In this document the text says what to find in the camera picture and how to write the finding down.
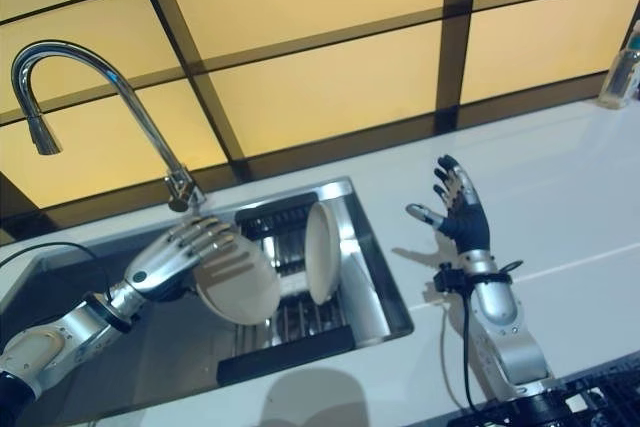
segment robotic arm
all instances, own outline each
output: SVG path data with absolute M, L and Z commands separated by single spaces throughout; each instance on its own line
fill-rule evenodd
M 13 337 L 0 356 L 0 427 L 12 426 L 22 410 L 79 364 L 129 332 L 142 305 L 161 300 L 196 265 L 229 250 L 229 224 L 191 219 L 156 239 L 128 266 L 110 298 L 89 293 L 58 320 Z
M 522 305 L 511 290 L 510 266 L 499 269 L 491 255 L 489 224 L 478 193 L 453 157 L 445 155 L 438 164 L 434 173 L 444 188 L 434 185 L 434 190 L 447 207 L 447 216 L 421 204 L 407 206 L 410 215 L 456 244 L 458 266 L 441 264 L 436 288 L 463 297 L 477 361 L 496 398 L 513 405 L 509 425 L 567 425 L 558 420 L 571 411 L 524 322 Z

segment stainless steel sink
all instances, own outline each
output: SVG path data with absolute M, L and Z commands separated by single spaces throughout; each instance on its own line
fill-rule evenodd
M 311 205 L 322 200 L 340 226 L 340 286 L 318 307 L 306 290 L 282 299 L 264 324 L 238 326 L 187 292 L 147 304 L 131 333 L 82 365 L 30 406 L 19 425 L 75 423 L 139 409 L 246 381 L 294 365 L 407 335 L 413 324 L 349 179 L 295 189 L 216 215 L 260 245 L 283 282 L 304 276 L 304 234 Z M 111 279 L 167 226 L 91 247 Z M 80 253 L 35 260 L 6 306 L 0 346 L 16 332 L 76 305 L 104 278 Z

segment white countertop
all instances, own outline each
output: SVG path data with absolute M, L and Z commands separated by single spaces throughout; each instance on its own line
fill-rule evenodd
M 213 210 L 346 175 L 351 178 L 400 293 L 413 334 L 374 347 L 103 419 L 100 427 L 397 426 L 464 404 L 462 341 L 448 304 L 425 300 L 441 261 L 430 229 L 404 212 L 440 208 L 431 190 L 438 156 L 456 157 L 489 217 L 500 264 L 514 272 L 530 330 L 557 376 L 640 349 L 640 102 L 622 111 L 576 102 L 363 155 L 208 196 Z M 84 244 L 171 220 L 165 206 L 0 248 Z M 30 260 L 0 270 L 0 306 Z M 472 395 L 483 398 L 475 378 Z

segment drain rack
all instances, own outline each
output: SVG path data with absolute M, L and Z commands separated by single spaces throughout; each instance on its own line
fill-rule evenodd
M 355 348 L 340 289 L 321 306 L 306 289 L 304 239 L 315 194 L 239 211 L 241 233 L 265 252 L 283 283 L 299 286 L 263 324 L 236 325 L 233 357 L 218 365 L 220 385 L 240 382 Z

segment faucet spout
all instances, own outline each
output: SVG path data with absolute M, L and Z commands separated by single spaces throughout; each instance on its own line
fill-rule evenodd
M 34 42 L 18 53 L 11 66 L 13 91 L 29 124 L 31 139 L 36 145 L 38 153 L 51 155 L 61 151 L 61 146 L 45 122 L 38 101 L 31 89 L 33 67 L 40 60 L 51 56 L 68 57 L 89 65 L 115 87 L 122 100 L 129 107 L 129 111 L 138 122 L 138 125 L 140 125 L 167 165 L 168 172 L 164 181 L 171 193 L 171 198 L 169 199 L 171 209 L 184 212 L 190 205 L 197 208 L 204 200 L 202 192 L 187 168 L 176 158 L 129 82 L 106 60 L 81 45 L 61 40 Z

